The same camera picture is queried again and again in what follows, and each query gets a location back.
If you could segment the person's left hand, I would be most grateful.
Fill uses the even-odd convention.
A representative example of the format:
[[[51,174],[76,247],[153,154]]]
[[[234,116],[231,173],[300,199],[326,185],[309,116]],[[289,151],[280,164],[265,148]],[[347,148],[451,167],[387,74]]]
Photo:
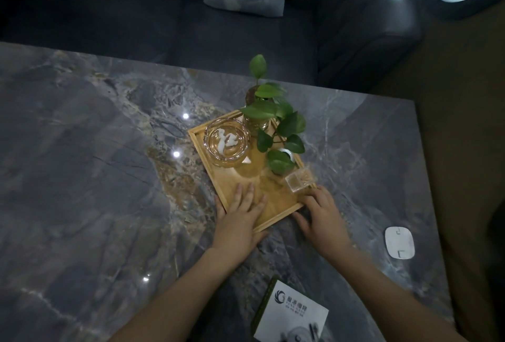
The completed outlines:
[[[242,184],[237,184],[226,216],[222,220],[216,221],[210,254],[215,264],[225,275],[230,275],[257,247],[257,245],[253,245],[252,241],[253,234],[256,233],[254,228],[265,208],[267,197],[263,195],[257,204],[253,203],[249,212],[243,213],[241,201],[246,192],[243,193]]]

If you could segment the person's right hand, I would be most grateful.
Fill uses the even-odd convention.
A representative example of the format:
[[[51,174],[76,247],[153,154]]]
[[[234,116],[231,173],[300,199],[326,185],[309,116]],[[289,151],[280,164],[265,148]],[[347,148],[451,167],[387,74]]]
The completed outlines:
[[[298,201],[304,204],[310,213],[313,236],[306,239],[322,257],[337,268],[344,262],[353,246],[345,221],[332,195],[319,185],[299,195]]]

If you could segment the wooden serving tray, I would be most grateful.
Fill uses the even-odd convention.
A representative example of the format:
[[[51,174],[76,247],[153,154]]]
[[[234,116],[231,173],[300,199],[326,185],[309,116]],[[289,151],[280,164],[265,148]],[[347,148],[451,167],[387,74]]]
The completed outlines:
[[[243,122],[243,115],[239,110],[216,119],[219,118],[237,118]],[[207,126],[216,119],[189,129],[188,134],[224,208],[229,209],[237,184],[243,185],[245,193],[248,185],[253,183],[255,186],[254,203],[258,203],[263,195],[268,198],[262,214],[255,223],[255,232],[261,232],[300,210],[303,204],[298,201],[298,195],[301,192],[292,193],[286,185],[284,176],[275,175],[269,170],[265,155],[256,149],[256,140],[251,135],[249,152],[240,164],[223,167],[211,161],[204,148],[203,137]]]

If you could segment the person's right forearm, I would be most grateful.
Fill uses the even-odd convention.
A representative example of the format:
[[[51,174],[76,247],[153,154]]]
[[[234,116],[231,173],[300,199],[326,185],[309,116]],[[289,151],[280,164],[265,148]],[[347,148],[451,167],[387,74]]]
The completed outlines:
[[[327,259],[358,295],[387,342],[467,342],[353,246],[332,248]]]

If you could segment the person's left forearm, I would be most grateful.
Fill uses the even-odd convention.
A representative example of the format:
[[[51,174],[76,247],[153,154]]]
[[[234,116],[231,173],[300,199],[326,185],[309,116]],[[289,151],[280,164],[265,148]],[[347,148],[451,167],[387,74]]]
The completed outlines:
[[[185,342],[208,301],[237,266],[222,250],[208,249],[109,342]]]

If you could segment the small clear toothpick box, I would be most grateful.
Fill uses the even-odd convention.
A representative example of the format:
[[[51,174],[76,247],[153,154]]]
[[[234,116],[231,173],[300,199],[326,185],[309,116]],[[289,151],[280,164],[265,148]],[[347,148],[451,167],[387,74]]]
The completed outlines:
[[[310,167],[305,166],[294,170],[284,177],[287,187],[292,193],[297,193],[309,187],[315,187],[315,176]]]

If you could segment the round glass ashtray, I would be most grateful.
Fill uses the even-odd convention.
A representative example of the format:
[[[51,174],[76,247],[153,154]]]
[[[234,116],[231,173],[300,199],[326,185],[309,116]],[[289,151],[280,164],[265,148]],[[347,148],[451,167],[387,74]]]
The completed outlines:
[[[238,144],[234,147],[226,147],[224,155],[220,155],[218,146],[218,128],[225,129],[225,133],[235,133]],[[240,164],[249,152],[250,134],[243,122],[237,118],[219,118],[211,122],[204,132],[204,148],[211,161],[219,166],[231,167]]]

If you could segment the crumpled white tissue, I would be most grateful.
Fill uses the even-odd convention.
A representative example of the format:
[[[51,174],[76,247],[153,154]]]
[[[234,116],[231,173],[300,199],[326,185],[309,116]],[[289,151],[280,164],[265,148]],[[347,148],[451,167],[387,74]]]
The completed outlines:
[[[224,155],[224,150],[226,147],[234,147],[238,144],[238,136],[235,133],[225,133],[225,129],[218,128],[218,146],[217,150],[220,155]]]

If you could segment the glass plant vase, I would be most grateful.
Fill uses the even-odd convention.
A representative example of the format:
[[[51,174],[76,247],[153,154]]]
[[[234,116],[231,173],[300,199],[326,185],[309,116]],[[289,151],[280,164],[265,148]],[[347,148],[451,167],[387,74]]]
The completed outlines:
[[[266,98],[266,97],[258,97],[256,96],[256,92],[258,88],[260,87],[259,84],[251,87],[250,89],[247,90],[247,93],[245,95],[245,107],[257,102],[257,101],[262,101],[262,102],[268,102],[269,104],[274,104],[274,101],[272,98]],[[275,116],[270,116],[268,118],[254,118],[247,116],[243,114],[243,123],[245,126],[248,128],[248,130],[251,132],[253,136],[257,135],[257,131],[259,129],[266,131],[269,127],[270,121],[274,119]]]

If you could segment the white box with green side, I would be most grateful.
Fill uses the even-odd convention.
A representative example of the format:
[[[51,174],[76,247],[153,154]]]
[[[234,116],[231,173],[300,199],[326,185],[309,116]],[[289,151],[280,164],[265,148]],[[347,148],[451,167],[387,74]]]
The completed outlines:
[[[322,342],[329,310],[274,275],[251,323],[258,342]]]

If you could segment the green leafy plant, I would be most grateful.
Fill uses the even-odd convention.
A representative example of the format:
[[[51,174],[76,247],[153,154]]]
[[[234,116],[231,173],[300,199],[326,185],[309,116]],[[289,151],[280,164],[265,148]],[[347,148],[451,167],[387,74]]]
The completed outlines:
[[[250,60],[249,71],[255,85],[260,85],[256,96],[272,98],[274,104],[257,101],[240,111],[254,118],[275,116],[266,131],[259,129],[256,136],[250,134],[256,140],[256,149],[265,155],[269,170],[278,176],[286,175],[297,167],[294,155],[306,151],[300,137],[306,129],[306,118],[287,101],[286,92],[279,83],[262,82],[267,74],[267,62],[262,54]]]

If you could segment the white rounded square device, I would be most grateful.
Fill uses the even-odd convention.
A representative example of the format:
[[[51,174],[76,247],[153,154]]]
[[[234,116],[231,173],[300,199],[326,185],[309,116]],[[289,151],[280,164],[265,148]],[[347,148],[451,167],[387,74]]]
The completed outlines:
[[[398,260],[409,260],[415,256],[415,244],[410,230],[402,226],[390,226],[384,231],[388,255]]]

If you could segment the dark grey leather sofa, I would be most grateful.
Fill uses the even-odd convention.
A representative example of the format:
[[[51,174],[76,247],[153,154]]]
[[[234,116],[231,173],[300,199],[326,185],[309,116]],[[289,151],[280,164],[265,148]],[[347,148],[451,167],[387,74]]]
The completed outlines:
[[[0,0],[0,40],[366,92],[422,39],[414,0],[284,0],[281,17],[205,0]]]

